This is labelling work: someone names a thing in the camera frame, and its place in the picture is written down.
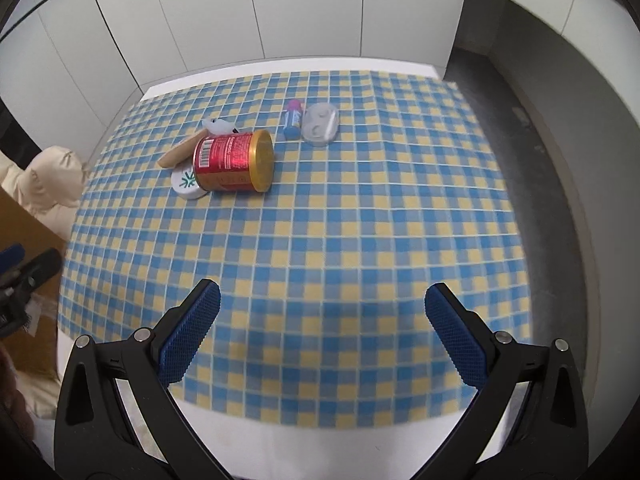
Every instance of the brown cardboard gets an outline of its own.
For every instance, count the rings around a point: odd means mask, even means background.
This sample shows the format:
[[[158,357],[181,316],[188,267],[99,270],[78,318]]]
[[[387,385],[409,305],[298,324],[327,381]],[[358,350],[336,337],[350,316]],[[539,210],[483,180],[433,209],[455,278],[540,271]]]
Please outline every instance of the brown cardboard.
[[[66,242],[27,213],[0,188],[0,250],[15,243],[24,247],[25,262],[50,247],[65,254]],[[41,286],[38,294],[57,304],[61,275],[62,272]],[[2,340],[2,343],[16,369],[55,378],[57,340],[57,322],[47,316],[40,316],[35,337],[18,330]]]

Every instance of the person's hand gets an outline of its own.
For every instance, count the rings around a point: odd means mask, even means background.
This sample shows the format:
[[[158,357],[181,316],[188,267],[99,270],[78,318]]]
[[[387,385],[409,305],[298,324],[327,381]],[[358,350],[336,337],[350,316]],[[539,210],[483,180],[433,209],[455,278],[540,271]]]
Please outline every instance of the person's hand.
[[[2,343],[0,343],[0,402],[22,435],[28,440],[33,440],[33,421],[27,412],[24,396],[16,387],[11,358]]]

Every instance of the wooden handle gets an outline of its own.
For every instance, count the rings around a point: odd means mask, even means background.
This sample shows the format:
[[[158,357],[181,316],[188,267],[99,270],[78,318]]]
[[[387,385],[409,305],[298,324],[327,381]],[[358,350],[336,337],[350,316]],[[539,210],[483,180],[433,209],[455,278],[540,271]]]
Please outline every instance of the wooden handle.
[[[184,139],[182,142],[172,146],[168,152],[158,159],[158,166],[161,168],[174,168],[185,159],[190,158],[190,156],[193,155],[198,142],[200,142],[200,139],[207,135],[209,135],[209,131],[206,128],[203,128],[193,137]]]

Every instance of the white plastic object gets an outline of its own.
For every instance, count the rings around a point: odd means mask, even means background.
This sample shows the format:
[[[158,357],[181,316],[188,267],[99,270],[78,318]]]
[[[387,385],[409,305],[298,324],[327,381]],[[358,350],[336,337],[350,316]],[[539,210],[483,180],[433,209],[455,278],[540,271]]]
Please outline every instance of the white plastic object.
[[[173,169],[171,187],[185,200],[194,200],[208,193],[198,185],[193,171],[193,163],[190,160],[181,162]]]
[[[224,119],[203,119],[202,127],[206,128],[211,135],[225,135],[237,133],[236,125]]]
[[[338,108],[331,103],[316,103],[302,117],[302,138],[316,147],[326,146],[338,133]]]

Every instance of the blue textured pad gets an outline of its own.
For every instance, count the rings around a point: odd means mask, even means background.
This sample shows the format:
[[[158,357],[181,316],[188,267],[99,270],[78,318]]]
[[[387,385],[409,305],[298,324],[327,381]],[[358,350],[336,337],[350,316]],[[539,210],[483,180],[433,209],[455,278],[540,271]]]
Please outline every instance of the blue textured pad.
[[[463,382],[468,386],[482,388],[488,378],[484,351],[435,285],[427,289],[424,313],[440,337]]]
[[[4,251],[0,251],[0,276],[18,265],[23,258],[24,247],[20,244],[10,245]]]
[[[178,322],[160,351],[158,379],[165,388],[180,381],[220,312],[220,288],[211,282]]]

